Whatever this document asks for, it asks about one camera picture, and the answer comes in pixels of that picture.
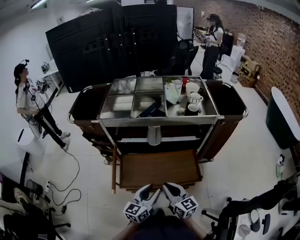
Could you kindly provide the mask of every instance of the black pants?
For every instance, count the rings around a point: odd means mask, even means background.
[[[56,126],[55,120],[49,112],[48,107],[45,105],[40,111],[38,115],[34,116],[34,119],[47,131],[47,133],[53,138],[53,140],[60,146],[64,147],[66,144],[60,139],[62,131]],[[51,125],[55,132],[48,126],[45,120]]]
[[[202,79],[213,79],[218,55],[219,47],[210,46],[205,49],[203,58],[203,70],[200,74],[200,77]]]

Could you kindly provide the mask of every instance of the whiteboard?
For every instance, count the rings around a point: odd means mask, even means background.
[[[192,39],[194,26],[194,8],[177,7],[177,30],[182,39]]]

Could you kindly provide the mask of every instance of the brick wall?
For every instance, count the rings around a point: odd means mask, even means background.
[[[262,65],[257,87],[269,97],[278,87],[300,123],[300,26],[274,11],[234,0],[174,0],[195,8],[195,26],[207,26],[209,14],[218,14],[225,29],[247,36],[246,54]]]

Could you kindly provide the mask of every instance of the woman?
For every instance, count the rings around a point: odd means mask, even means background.
[[[68,150],[71,134],[62,132],[55,123],[48,107],[39,95],[37,89],[32,84],[32,81],[27,78],[28,69],[24,64],[18,64],[15,67],[14,76],[17,89],[16,93],[16,106],[17,112],[26,117],[34,116],[34,119],[50,134],[53,140],[65,151]]]
[[[207,37],[208,44],[204,52],[203,70],[200,75],[202,79],[213,79],[224,33],[222,21],[218,15],[211,14],[208,20],[210,22],[210,29],[209,36]]]

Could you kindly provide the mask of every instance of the shoe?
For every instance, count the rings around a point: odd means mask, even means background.
[[[21,199],[24,199],[26,203],[32,203],[29,197],[17,187],[14,188],[14,194],[18,204],[22,205]]]
[[[66,137],[70,137],[70,133],[68,133],[68,132],[63,132],[63,133],[61,133],[61,135],[60,135],[60,139],[64,139],[64,138],[66,138]]]
[[[69,145],[70,145],[70,139],[69,138],[65,138],[64,140],[62,140],[66,145],[63,147],[64,151],[67,151],[69,149]]]

